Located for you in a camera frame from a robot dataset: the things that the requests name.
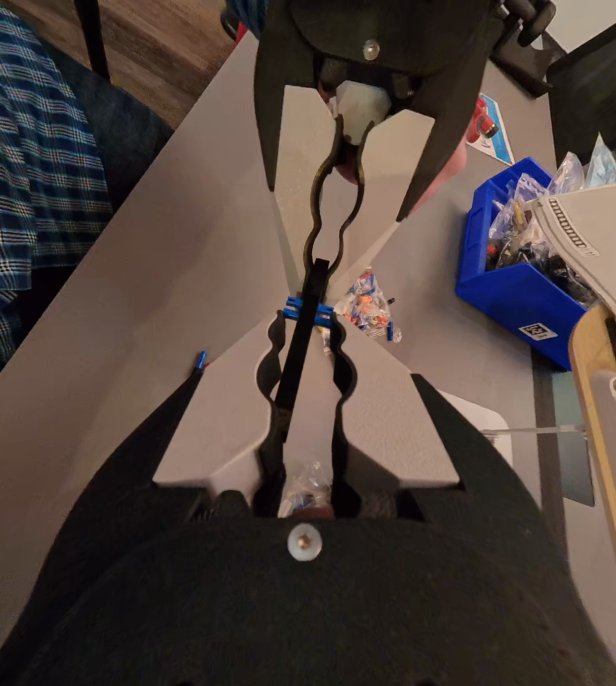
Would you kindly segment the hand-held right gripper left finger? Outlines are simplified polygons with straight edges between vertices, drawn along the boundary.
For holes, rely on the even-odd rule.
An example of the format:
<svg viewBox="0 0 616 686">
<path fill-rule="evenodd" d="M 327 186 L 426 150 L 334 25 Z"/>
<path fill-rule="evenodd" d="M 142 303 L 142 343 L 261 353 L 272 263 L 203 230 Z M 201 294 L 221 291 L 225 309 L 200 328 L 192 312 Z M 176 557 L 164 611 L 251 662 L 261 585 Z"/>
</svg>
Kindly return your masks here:
<svg viewBox="0 0 616 686">
<path fill-rule="evenodd" d="M 241 493 L 255 515 L 277 517 L 286 480 L 280 412 L 271 398 L 282 368 L 278 311 L 205 371 L 153 476 L 166 488 Z"/>
</svg>

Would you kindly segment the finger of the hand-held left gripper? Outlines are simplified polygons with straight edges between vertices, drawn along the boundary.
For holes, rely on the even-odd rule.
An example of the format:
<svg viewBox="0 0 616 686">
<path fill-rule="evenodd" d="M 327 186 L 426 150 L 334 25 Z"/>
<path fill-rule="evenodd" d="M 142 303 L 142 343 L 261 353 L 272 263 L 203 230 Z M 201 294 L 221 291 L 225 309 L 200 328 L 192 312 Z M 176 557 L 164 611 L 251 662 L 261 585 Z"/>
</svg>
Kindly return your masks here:
<svg viewBox="0 0 616 686">
<path fill-rule="evenodd" d="M 330 292 L 346 292 L 398 228 L 398 212 L 434 123 L 430 116 L 402 110 L 368 133 L 361 158 L 363 199 L 344 232 L 344 252 L 329 279 Z"/>
<path fill-rule="evenodd" d="M 313 230 L 313 184 L 328 159 L 336 121 L 317 90 L 287 85 L 278 140 L 274 198 L 280 251 L 289 285 L 302 285 L 305 244 Z"/>
</svg>

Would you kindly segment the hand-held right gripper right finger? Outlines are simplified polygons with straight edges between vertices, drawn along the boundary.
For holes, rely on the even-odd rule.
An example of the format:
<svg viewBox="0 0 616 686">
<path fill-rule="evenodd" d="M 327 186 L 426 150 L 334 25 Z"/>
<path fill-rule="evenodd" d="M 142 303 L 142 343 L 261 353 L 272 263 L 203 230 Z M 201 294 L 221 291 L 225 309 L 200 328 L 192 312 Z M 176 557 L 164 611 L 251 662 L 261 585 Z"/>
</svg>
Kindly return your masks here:
<svg viewBox="0 0 616 686">
<path fill-rule="evenodd" d="M 327 433 L 334 515 L 425 517 L 427 500 L 466 495 L 406 365 L 335 318 L 330 352 Z"/>
</svg>

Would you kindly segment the thin black lego beam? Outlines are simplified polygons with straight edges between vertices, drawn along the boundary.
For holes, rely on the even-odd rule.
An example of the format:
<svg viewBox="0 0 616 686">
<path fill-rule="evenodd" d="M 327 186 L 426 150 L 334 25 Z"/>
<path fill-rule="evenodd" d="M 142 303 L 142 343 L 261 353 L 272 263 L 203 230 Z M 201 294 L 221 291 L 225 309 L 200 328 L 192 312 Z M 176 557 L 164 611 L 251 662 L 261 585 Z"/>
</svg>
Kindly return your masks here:
<svg viewBox="0 0 616 686">
<path fill-rule="evenodd" d="M 295 322 L 285 364 L 278 383 L 274 404 L 278 409 L 280 438 L 286 443 L 295 401 L 298 395 L 309 343 L 315 327 L 318 307 L 322 304 L 327 288 L 329 262 L 316 259 L 307 272 L 300 299 L 302 304 Z"/>
</svg>

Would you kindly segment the lego instruction booklet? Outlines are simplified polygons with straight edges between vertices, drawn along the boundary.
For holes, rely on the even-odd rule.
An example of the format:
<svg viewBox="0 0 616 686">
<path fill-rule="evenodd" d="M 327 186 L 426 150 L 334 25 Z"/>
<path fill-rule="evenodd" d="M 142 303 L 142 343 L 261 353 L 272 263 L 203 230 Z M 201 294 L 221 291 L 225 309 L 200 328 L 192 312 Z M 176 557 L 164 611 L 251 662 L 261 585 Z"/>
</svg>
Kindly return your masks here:
<svg viewBox="0 0 616 686">
<path fill-rule="evenodd" d="M 480 93 L 466 133 L 467 145 L 507 166 L 515 164 L 497 102 Z"/>
</svg>

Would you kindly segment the small clear bag lego pieces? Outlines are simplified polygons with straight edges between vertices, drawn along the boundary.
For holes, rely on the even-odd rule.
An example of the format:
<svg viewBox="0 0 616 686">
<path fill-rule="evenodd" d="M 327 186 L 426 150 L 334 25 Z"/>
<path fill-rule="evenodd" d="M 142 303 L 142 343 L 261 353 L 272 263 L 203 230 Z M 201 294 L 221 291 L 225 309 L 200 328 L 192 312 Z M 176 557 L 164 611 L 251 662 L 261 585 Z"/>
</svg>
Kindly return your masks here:
<svg viewBox="0 0 616 686">
<path fill-rule="evenodd" d="M 403 337 L 394 323 L 391 306 L 371 266 L 356 279 L 347 293 L 333 308 L 336 315 L 345 318 L 370 338 L 383 338 L 398 344 Z"/>
</svg>

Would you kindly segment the pile of bagged lego parts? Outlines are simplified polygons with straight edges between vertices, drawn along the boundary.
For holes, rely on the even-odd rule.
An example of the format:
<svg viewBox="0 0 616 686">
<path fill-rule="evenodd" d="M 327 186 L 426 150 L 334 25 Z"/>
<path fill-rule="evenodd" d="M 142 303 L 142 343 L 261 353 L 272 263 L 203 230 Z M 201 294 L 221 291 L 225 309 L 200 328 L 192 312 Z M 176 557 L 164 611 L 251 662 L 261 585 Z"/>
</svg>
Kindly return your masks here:
<svg viewBox="0 0 616 686">
<path fill-rule="evenodd" d="M 616 160 L 601 134 L 587 168 L 570 151 L 547 186 L 522 173 L 517 182 L 509 182 L 507 201 L 489 229 L 485 270 L 528 263 L 579 305 L 590 308 L 597 296 L 556 252 L 527 205 L 538 198 L 610 184 L 616 184 Z"/>
</svg>

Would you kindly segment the person's left hand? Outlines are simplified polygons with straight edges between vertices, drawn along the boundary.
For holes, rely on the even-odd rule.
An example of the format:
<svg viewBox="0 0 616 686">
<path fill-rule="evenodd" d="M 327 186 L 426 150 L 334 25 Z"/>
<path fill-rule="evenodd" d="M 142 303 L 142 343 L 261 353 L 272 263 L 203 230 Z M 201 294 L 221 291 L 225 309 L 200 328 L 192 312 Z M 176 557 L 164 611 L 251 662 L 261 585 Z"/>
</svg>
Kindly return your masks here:
<svg viewBox="0 0 616 686">
<path fill-rule="evenodd" d="M 415 213 L 426 202 L 428 202 L 441 188 L 453 177 L 461 172 L 467 163 L 467 137 L 464 135 L 459 142 L 458 147 L 451 155 L 440 173 L 435 177 L 434 181 L 420 199 L 416 202 L 412 212 Z"/>
</svg>

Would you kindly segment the white base board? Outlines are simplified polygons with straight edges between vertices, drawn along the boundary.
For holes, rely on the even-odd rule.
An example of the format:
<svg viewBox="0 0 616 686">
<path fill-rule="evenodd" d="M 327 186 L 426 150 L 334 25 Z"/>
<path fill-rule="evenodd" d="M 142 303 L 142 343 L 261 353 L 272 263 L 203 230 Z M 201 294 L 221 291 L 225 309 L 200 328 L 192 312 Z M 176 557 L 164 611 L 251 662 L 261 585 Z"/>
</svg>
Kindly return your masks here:
<svg viewBox="0 0 616 686">
<path fill-rule="evenodd" d="M 500 414 L 476 403 L 442 390 L 439 392 L 468 422 L 483 433 L 506 463 L 513 468 L 512 439 L 505 419 Z"/>
</svg>

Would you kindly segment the black panel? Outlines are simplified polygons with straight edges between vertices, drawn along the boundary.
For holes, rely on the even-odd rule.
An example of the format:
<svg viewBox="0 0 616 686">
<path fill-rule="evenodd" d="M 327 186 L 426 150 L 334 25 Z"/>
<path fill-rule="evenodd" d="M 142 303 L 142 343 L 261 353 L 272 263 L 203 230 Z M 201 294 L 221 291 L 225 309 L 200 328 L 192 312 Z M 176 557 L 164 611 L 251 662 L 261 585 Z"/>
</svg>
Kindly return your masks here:
<svg viewBox="0 0 616 686">
<path fill-rule="evenodd" d="M 616 150 L 616 23 L 547 71 L 557 165 L 568 152 L 586 165 L 598 136 Z"/>
</svg>

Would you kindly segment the blue storage bin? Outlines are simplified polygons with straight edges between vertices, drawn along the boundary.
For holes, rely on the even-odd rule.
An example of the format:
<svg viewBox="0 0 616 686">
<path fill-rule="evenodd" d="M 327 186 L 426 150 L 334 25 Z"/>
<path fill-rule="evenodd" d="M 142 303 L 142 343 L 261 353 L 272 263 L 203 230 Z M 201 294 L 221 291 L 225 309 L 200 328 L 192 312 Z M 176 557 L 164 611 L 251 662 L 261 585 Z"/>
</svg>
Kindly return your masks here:
<svg viewBox="0 0 616 686">
<path fill-rule="evenodd" d="M 586 309 L 526 263 L 485 270 L 489 230 L 498 214 L 495 202 L 508 200 L 509 184 L 523 173 L 542 185 L 552 179 L 528 156 L 475 190 L 459 253 L 456 295 L 571 371 L 570 337 Z"/>
</svg>

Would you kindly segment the tan wooden board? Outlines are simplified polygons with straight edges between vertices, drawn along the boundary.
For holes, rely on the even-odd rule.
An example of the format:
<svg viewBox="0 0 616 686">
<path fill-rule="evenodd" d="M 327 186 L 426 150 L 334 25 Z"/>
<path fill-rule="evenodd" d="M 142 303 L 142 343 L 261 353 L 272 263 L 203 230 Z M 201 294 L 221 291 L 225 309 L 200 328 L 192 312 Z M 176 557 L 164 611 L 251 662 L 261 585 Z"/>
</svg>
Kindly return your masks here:
<svg viewBox="0 0 616 686">
<path fill-rule="evenodd" d="M 616 660 L 616 333 L 612 313 L 598 304 L 570 341 L 582 409 L 595 504 L 567 504 L 570 562 L 585 608 Z"/>
</svg>

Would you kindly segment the black furniture leg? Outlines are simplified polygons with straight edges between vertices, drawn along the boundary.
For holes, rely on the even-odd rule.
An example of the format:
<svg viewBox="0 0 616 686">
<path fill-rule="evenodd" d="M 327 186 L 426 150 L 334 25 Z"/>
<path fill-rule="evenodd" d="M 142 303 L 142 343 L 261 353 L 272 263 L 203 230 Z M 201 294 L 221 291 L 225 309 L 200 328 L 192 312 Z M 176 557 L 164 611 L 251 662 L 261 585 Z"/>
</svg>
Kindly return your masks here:
<svg viewBox="0 0 616 686">
<path fill-rule="evenodd" d="M 98 1 L 73 1 L 92 71 L 111 82 Z"/>
</svg>

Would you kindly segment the blue plaid shirt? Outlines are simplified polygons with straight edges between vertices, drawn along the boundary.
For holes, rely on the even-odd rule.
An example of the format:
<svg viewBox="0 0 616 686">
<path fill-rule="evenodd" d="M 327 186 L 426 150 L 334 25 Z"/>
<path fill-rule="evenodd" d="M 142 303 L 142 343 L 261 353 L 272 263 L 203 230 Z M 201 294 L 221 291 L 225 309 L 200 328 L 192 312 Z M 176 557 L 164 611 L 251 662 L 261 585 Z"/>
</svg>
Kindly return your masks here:
<svg viewBox="0 0 616 686">
<path fill-rule="evenodd" d="M 113 216 L 79 101 L 0 5 L 0 372 L 23 337 L 15 304 L 41 268 L 76 266 Z"/>
</svg>

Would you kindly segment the black bracket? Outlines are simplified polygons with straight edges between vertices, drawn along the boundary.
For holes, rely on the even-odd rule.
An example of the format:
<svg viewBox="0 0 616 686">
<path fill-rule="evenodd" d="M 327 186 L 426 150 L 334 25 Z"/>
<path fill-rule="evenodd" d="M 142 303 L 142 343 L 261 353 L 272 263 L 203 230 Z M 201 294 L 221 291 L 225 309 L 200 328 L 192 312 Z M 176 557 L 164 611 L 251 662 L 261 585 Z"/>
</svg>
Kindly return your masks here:
<svg viewBox="0 0 616 686">
<path fill-rule="evenodd" d="M 550 67 L 565 50 L 547 29 L 556 14 L 553 1 L 500 1 L 498 14 L 503 33 L 496 44 L 492 62 L 534 98 L 547 94 Z"/>
</svg>

